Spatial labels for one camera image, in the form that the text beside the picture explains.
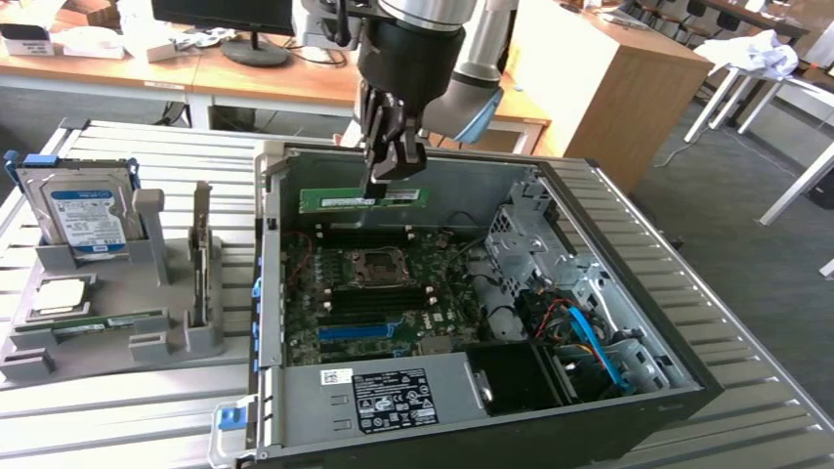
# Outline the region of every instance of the cardboard box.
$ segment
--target cardboard box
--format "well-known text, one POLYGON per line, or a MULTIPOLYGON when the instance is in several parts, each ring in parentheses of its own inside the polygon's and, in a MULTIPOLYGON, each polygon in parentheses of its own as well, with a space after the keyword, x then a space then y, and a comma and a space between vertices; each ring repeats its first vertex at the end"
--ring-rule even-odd
POLYGON ((119 10, 108 0, 69 0, 56 20, 77 26, 107 26, 117 22, 119 10))

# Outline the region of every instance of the hard drive label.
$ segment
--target hard drive label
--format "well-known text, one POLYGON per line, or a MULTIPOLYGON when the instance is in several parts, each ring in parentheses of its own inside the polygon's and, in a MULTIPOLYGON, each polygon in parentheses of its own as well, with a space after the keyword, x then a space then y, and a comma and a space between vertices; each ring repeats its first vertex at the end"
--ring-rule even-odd
POLYGON ((125 247, 121 219, 109 213, 116 199, 111 191, 55 191, 67 243, 83 252, 112 252, 125 247))

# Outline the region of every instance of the white box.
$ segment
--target white box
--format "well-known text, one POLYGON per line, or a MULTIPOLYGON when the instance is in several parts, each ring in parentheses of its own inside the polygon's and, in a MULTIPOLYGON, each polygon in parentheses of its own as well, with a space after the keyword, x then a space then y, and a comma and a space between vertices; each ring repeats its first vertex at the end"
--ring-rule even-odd
POLYGON ((149 64, 165 61, 177 55, 173 42, 165 38, 153 40, 125 36, 125 49, 137 60, 149 64))

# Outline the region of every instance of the monitor stand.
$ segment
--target monitor stand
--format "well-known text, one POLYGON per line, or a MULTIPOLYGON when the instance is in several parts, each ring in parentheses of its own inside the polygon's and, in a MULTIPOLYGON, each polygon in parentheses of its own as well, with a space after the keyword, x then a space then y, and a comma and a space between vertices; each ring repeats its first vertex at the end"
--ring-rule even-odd
POLYGON ((235 39, 220 46, 220 52, 230 61, 259 67, 279 66, 290 58, 283 47, 258 40, 258 33, 251 34, 250 41, 235 39))

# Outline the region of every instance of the white cable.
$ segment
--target white cable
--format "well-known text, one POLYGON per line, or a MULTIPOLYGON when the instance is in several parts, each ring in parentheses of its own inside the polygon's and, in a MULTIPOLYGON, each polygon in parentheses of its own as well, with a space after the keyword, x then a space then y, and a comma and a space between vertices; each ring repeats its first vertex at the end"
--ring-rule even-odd
POLYGON ((691 142, 689 142, 686 145, 683 145, 681 148, 674 150, 671 153, 669 153, 669 157, 666 158, 666 160, 662 163, 655 164, 654 167, 665 168, 666 166, 669 166, 669 163, 673 162, 673 159, 675 159, 675 156, 678 156, 678 153, 698 143, 698 140, 701 140, 701 136, 706 133, 707 130, 709 130, 709 127, 703 127, 703 130, 701 130, 698 135, 695 135, 695 139, 691 142))
POLYGON ((754 149, 750 145, 747 145, 745 142, 742 142, 742 139, 739 139, 735 135, 733 135, 730 132, 727 132, 727 129, 721 129, 721 131, 729 135, 730 137, 733 137, 735 139, 735 141, 739 143, 739 145, 742 145, 742 147, 745 147, 746 149, 749 149, 750 151, 753 151, 753 153, 755 153, 758 155, 758 157, 761 159, 763 159, 765 161, 767 161, 770 164, 773 164, 779 171, 782 171, 786 174, 790 174, 793 178, 797 177, 797 174, 794 174, 793 171, 785 169, 785 167, 773 159, 770 159, 767 156, 765 156, 761 152, 758 152, 757 149, 754 149))

